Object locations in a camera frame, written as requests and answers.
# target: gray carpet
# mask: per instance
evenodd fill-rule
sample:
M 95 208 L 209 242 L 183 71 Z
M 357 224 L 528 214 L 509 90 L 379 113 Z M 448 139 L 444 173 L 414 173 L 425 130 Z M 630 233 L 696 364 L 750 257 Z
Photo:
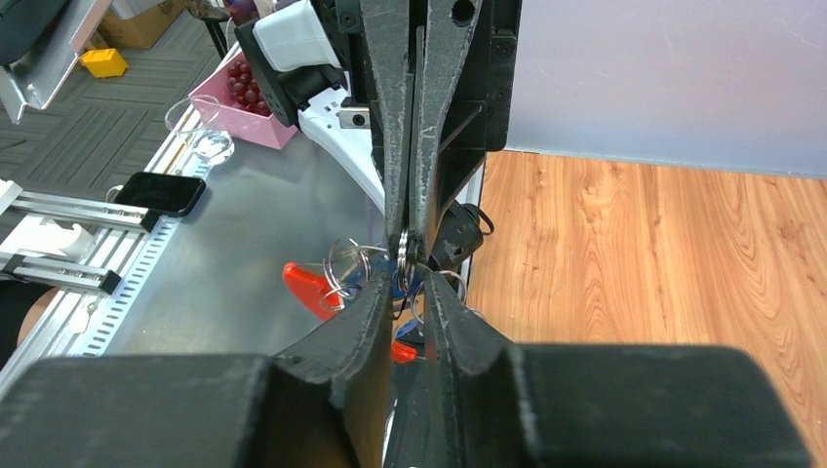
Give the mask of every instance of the gray carpet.
M 167 109 L 201 83 L 219 58 L 202 22 L 181 13 L 148 51 L 119 51 L 120 78 L 74 71 L 47 110 L 26 109 L 19 125 L 0 114 L 0 178 L 24 190 L 101 200 L 142 171 L 169 133 Z M 0 216 L 0 238 L 17 224 Z

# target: gray tabletop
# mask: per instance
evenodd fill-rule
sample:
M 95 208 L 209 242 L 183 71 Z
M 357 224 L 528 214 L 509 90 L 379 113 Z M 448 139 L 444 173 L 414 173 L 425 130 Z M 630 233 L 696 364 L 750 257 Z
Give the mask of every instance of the gray tabletop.
M 207 186 L 107 354 L 280 351 L 320 323 L 284 286 L 285 263 L 318 263 L 336 238 L 375 242 L 383 229 L 353 179 L 301 134 L 281 151 L 237 141 Z

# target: stool leg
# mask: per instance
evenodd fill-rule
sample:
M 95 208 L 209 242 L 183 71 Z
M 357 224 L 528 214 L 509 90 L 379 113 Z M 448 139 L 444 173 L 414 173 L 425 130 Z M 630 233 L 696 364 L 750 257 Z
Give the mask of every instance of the stool leg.
M 210 37 L 213 38 L 213 44 L 216 45 L 218 55 L 223 59 L 227 55 L 227 38 L 221 29 L 221 23 L 215 19 L 204 19 L 204 24 L 207 25 L 207 31 L 210 33 Z

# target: pink box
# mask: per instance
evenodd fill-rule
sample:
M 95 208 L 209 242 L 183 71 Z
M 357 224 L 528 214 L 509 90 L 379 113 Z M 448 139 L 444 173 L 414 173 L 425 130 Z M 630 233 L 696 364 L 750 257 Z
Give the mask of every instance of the pink box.
M 242 109 L 234 109 L 232 96 L 227 91 L 227 68 L 236 59 L 243 59 L 244 54 L 238 53 L 235 57 L 204 80 L 192 90 L 190 96 L 210 95 L 221 103 L 221 111 L 216 120 L 216 126 L 227 130 L 236 138 L 245 139 L 271 148 L 281 149 L 295 133 L 295 126 L 285 127 L 276 119 L 275 115 L 264 117 Z

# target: bunch of grapes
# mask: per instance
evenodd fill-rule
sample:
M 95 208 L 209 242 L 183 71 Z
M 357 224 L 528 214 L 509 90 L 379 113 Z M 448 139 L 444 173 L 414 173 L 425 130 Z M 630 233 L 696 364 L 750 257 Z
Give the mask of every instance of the bunch of grapes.
M 235 60 L 227 68 L 227 92 L 235 100 L 232 106 L 254 114 L 269 117 L 272 115 L 267 103 L 258 94 L 259 88 L 250 66 L 243 60 Z

